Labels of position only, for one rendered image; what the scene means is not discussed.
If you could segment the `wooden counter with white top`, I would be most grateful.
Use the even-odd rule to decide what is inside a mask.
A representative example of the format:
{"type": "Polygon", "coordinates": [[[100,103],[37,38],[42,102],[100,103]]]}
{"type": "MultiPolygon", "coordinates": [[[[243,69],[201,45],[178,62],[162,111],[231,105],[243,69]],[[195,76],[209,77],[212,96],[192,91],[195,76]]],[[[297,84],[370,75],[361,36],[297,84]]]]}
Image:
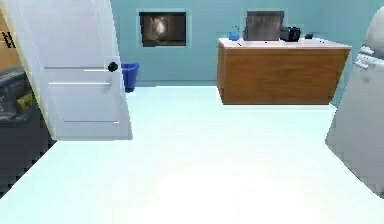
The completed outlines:
{"type": "Polygon", "coordinates": [[[217,89],[225,105],[327,105],[351,47],[320,38],[218,40],[217,89]]]}

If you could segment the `dark framed wall picture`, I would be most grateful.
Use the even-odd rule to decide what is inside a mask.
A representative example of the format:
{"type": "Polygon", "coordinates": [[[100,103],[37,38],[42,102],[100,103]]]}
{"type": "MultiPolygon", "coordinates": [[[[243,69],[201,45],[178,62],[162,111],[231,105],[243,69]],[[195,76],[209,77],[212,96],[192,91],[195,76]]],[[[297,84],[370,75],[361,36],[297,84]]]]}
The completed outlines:
{"type": "Polygon", "coordinates": [[[144,47],[185,46],[185,12],[140,12],[141,42],[144,47]]]}

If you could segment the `white room door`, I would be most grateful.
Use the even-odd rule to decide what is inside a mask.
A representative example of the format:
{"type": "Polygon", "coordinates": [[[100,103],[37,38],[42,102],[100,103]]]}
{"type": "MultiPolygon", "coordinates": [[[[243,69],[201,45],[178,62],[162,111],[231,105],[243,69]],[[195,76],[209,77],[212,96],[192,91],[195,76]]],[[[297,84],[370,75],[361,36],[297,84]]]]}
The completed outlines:
{"type": "Polygon", "coordinates": [[[132,138],[110,0],[0,0],[0,9],[53,139],[132,138]]]}

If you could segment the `dark grey bin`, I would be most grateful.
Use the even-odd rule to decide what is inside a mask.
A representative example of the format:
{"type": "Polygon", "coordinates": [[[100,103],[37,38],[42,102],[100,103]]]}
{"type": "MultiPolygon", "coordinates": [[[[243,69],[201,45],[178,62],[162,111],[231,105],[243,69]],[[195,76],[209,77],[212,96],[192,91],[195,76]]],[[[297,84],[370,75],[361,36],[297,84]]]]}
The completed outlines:
{"type": "Polygon", "coordinates": [[[0,199],[55,143],[24,69],[0,71],[0,199]]]}

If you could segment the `blue waste bin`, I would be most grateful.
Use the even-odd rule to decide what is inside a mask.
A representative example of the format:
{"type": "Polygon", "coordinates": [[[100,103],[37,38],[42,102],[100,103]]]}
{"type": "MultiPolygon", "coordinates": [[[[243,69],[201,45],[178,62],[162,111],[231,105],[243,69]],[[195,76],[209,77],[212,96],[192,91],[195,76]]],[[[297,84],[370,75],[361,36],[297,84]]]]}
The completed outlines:
{"type": "Polygon", "coordinates": [[[139,64],[138,63],[123,63],[121,65],[124,88],[126,93],[133,92],[136,87],[139,64]]]}

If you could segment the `white refrigerator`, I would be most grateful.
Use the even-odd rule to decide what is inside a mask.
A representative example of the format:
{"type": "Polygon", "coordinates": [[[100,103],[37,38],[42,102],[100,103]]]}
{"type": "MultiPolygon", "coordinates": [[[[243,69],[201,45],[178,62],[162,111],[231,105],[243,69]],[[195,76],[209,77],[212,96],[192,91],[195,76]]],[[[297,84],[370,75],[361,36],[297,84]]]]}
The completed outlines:
{"type": "Polygon", "coordinates": [[[325,144],[384,199],[384,6],[375,12],[362,46],[374,51],[375,62],[365,70],[355,58],[325,144]]]}

